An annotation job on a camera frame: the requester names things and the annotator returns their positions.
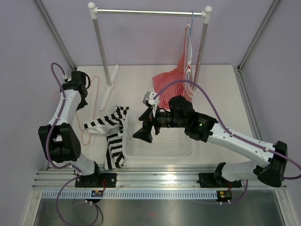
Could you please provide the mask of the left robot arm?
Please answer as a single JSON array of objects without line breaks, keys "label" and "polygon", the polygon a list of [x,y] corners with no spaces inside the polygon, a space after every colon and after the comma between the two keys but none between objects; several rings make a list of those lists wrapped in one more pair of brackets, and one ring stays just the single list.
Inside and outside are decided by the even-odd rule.
[{"label": "left robot arm", "polygon": [[82,188],[97,187],[102,181],[96,162],[81,152],[81,143],[71,125],[76,112],[87,105],[89,86],[87,74],[72,72],[71,78],[60,85],[60,100],[54,116],[38,130],[49,163],[56,169],[72,167],[78,173],[75,186]]}]

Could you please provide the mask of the black white striped tank top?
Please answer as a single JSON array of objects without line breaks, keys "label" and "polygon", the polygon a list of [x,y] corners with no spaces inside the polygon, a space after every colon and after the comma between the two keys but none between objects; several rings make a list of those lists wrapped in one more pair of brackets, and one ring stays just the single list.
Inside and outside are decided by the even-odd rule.
[{"label": "black white striped tank top", "polygon": [[106,136],[107,150],[103,166],[104,170],[122,168],[124,164],[122,140],[128,112],[128,106],[116,106],[112,114],[84,124],[84,129],[88,133]]}]

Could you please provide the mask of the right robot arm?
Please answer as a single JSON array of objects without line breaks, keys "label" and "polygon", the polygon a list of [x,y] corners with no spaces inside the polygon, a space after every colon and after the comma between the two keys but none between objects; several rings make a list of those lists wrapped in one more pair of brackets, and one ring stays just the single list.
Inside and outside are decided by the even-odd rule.
[{"label": "right robot arm", "polygon": [[271,187],[282,185],[287,144],[281,141],[272,144],[237,134],[224,128],[221,120],[196,112],[183,96],[171,98],[166,111],[158,107],[155,95],[147,92],[143,98],[148,108],[138,119],[142,128],[133,134],[134,138],[151,143],[152,130],[158,135],[161,128],[183,128],[185,135],[193,140],[225,147],[249,159],[235,164],[219,163],[212,175],[214,187],[254,178]]}]

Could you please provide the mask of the pink wire hanger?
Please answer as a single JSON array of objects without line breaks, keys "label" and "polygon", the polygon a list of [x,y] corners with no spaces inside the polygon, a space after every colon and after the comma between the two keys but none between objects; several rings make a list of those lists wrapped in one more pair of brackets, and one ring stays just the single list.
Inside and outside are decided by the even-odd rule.
[{"label": "pink wire hanger", "polygon": [[92,144],[92,134],[88,133],[84,129],[83,124],[84,120],[95,119],[99,95],[100,78],[98,76],[94,76],[91,79],[90,85],[91,86],[88,90],[88,96],[86,98],[86,102],[88,103],[88,105],[86,105],[84,109],[77,111],[74,118],[74,120],[77,122],[76,132],[81,132],[80,141],[81,144],[85,147],[89,147]]}]

